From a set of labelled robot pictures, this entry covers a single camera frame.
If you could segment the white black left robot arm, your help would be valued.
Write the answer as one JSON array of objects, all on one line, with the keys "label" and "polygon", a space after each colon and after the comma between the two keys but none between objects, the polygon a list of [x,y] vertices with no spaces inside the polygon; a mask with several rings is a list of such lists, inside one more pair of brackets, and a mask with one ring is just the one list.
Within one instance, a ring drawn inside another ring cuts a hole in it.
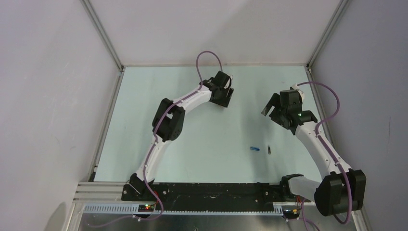
[{"label": "white black left robot arm", "polygon": [[234,88],[233,76],[218,71],[214,77],[203,80],[193,91],[180,98],[162,99],[152,121],[153,136],[148,152],[138,170],[130,177],[133,193],[140,200],[151,197],[151,184],[167,147],[176,140],[184,125],[185,115],[203,103],[214,103],[227,108]]}]

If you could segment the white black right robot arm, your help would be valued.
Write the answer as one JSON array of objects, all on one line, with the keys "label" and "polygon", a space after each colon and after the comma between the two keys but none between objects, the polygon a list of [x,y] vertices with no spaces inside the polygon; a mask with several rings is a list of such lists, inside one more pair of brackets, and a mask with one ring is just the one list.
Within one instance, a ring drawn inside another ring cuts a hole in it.
[{"label": "white black right robot arm", "polygon": [[289,130],[306,148],[318,167],[321,180],[302,174],[282,177],[280,196],[292,201],[301,196],[316,204],[323,216],[332,216],[363,207],[366,176],[354,170],[317,128],[318,120],[310,110],[303,110],[302,94],[298,90],[274,93],[261,112],[273,122]]}]

